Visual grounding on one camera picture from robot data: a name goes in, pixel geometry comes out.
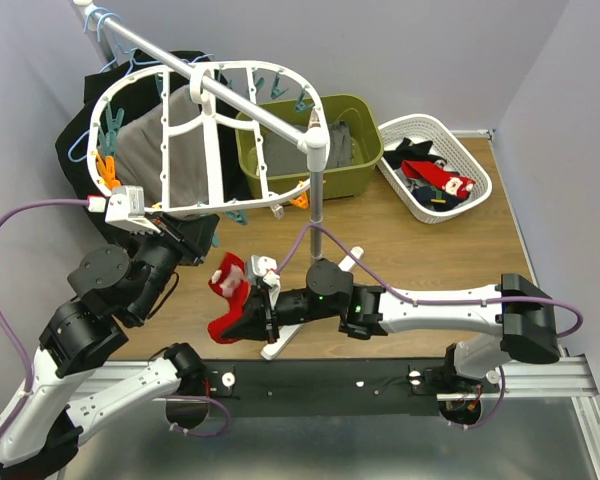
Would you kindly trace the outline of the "red sock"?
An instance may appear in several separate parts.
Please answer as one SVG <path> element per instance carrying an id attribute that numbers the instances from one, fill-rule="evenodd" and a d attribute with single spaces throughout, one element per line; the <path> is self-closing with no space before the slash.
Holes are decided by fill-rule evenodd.
<path id="1" fill-rule="evenodd" d="M 242 316 L 250 291 L 245 271 L 245 262 L 235 254 L 227 252 L 208 281 L 210 289 L 228 304 L 228 311 L 207 326 L 211 339 L 218 344 L 236 342 L 235 339 L 225 339 L 223 335 Z"/>
<path id="2" fill-rule="evenodd" d="M 411 179 L 423 179 L 431 186 L 463 200 L 469 197 L 475 185 L 473 179 L 446 171 L 429 162 L 404 161 L 401 170 Z"/>

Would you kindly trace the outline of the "navy yellow patterned sock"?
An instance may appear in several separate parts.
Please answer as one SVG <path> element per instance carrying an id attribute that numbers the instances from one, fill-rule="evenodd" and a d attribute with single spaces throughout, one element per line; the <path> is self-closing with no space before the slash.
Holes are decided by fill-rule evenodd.
<path id="1" fill-rule="evenodd" d="M 463 199 L 432 186 L 417 187 L 412 195 L 421 206 L 436 212 L 453 210 L 464 202 Z"/>

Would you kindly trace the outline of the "black white striped sock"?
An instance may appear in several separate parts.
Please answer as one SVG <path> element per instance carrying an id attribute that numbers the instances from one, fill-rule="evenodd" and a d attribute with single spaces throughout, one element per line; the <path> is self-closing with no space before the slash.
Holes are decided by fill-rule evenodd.
<path id="1" fill-rule="evenodd" d="M 383 159 L 392 169 L 399 169 L 404 161 L 429 162 L 438 167 L 447 165 L 447 161 L 440 156 L 430 154 L 429 152 L 416 151 L 412 148 L 385 151 Z"/>

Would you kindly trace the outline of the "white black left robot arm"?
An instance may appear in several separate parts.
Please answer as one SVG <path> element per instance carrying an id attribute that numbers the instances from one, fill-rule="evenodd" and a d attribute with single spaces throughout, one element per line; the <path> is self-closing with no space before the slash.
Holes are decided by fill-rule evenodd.
<path id="1" fill-rule="evenodd" d="M 166 347 L 140 373 L 79 400 L 79 387 L 124 345 L 127 327 L 150 319 L 179 264 L 197 266 L 219 218 L 160 214 L 159 232 L 138 249 L 107 244 L 69 275 L 74 299 L 57 308 L 39 337 L 31 377 L 0 414 L 0 479 L 45 479 L 65 467 L 99 430 L 162 396 L 201 397 L 206 368 L 187 343 Z"/>

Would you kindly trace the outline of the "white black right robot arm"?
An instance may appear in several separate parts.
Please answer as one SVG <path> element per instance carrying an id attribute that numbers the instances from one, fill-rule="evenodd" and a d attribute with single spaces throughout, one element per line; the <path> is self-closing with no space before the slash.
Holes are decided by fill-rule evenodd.
<path id="1" fill-rule="evenodd" d="M 437 369 L 448 392 L 463 391 L 511 361 L 546 365 L 560 357 L 553 300 L 519 274 L 480 288 L 407 292 L 359 284 L 321 259 L 301 289 L 281 290 L 273 272 L 249 278 L 246 299 L 220 331 L 223 340 L 273 343 L 286 326 L 332 317 L 340 332 L 359 340 L 412 330 L 472 332 L 471 340 L 448 347 Z"/>

